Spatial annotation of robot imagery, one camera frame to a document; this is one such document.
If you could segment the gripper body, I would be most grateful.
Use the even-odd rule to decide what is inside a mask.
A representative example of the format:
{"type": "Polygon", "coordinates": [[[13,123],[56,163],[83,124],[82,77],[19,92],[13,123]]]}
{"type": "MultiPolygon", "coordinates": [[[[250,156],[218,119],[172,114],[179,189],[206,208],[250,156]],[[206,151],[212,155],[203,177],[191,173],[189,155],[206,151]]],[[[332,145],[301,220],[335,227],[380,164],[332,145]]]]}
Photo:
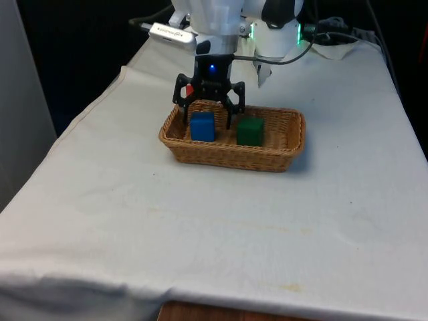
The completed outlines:
{"type": "Polygon", "coordinates": [[[228,94],[231,90],[233,54],[195,57],[193,89],[206,94],[228,94]]]}

